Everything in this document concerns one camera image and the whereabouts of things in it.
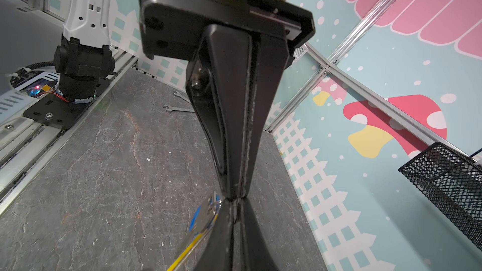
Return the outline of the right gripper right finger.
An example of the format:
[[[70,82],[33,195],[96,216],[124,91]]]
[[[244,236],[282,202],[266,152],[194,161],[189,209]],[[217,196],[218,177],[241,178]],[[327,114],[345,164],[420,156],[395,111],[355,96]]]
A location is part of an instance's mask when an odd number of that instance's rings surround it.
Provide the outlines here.
[[[248,198],[242,198],[240,202],[240,236],[242,270],[279,270]]]

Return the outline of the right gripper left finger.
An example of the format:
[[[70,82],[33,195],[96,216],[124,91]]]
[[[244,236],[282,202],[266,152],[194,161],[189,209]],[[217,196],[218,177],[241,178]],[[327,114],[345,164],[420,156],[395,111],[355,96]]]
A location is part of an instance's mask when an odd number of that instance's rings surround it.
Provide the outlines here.
[[[205,251],[194,271],[230,271],[233,267],[233,202],[225,199]]]

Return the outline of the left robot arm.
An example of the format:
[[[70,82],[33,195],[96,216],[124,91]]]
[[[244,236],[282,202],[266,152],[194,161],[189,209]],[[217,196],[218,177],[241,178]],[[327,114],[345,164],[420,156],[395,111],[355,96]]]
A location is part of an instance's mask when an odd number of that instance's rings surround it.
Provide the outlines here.
[[[53,66],[60,111],[80,114],[114,72],[110,0],[72,0]],[[207,135],[222,194],[249,192],[282,73],[315,33],[310,11],[283,0],[139,0],[148,58],[186,60],[185,89]]]

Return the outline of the metal curved keyring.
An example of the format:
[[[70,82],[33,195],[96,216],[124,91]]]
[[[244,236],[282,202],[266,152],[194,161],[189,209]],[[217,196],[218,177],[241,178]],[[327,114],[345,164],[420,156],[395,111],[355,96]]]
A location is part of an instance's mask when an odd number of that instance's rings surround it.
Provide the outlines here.
[[[222,206],[222,197],[213,192],[197,208],[187,233],[178,247],[175,260],[168,270],[178,270],[191,255],[198,244],[210,233]]]

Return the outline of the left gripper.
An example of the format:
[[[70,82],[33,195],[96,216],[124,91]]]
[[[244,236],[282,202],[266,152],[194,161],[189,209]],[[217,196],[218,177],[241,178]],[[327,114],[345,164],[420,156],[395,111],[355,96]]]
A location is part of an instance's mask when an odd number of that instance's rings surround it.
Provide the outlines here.
[[[245,198],[282,73],[315,34],[312,13],[283,0],[139,0],[139,6],[144,54],[192,59],[187,94],[222,194]]]

